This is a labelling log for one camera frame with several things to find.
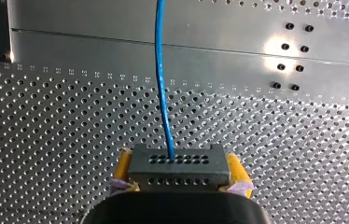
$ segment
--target screw hole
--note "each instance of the screw hole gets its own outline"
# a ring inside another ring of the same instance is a hole
[[[302,51],[302,52],[308,52],[309,51],[309,47],[308,46],[302,46],[302,47],[300,47],[300,51]]]
[[[275,89],[280,89],[280,88],[282,88],[282,85],[278,82],[273,82],[272,87]]]
[[[312,25],[305,26],[305,31],[306,32],[312,32],[313,30],[314,30],[314,27]]]
[[[302,65],[297,65],[297,66],[296,66],[296,70],[297,70],[298,72],[303,72],[304,67],[303,67]]]
[[[287,30],[292,30],[292,29],[294,29],[294,23],[288,22],[288,23],[286,24],[286,29],[287,29]]]
[[[277,69],[279,69],[279,70],[285,70],[285,68],[286,68],[286,66],[284,65],[284,64],[282,64],[282,63],[279,63],[278,65],[277,65]]]
[[[290,48],[290,46],[288,44],[283,44],[282,45],[282,49],[283,50],[288,50]]]

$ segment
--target aluminum panel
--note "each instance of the aluminum panel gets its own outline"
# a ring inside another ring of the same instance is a hole
[[[153,46],[13,36],[23,63],[0,63],[0,210],[72,222],[107,194],[117,147],[164,146]],[[164,59],[176,147],[237,153],[273,223],[349,223],[349,64],[175,47]]]
[[[154,41],[155,0],[10,3],[15,29]],[[306,32],[307,25],[314,30]],[[348,0],[169,0],[163,27],[167,45],[349,63]]]

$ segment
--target robotic end effector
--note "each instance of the robotic end effector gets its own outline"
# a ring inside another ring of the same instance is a hole
[[[103,223],[271,223],[250,200],[253,183],[235,154],[221,145],[176,149],[173,160],[160,149],[124,148],[111,195],[85,216]]]

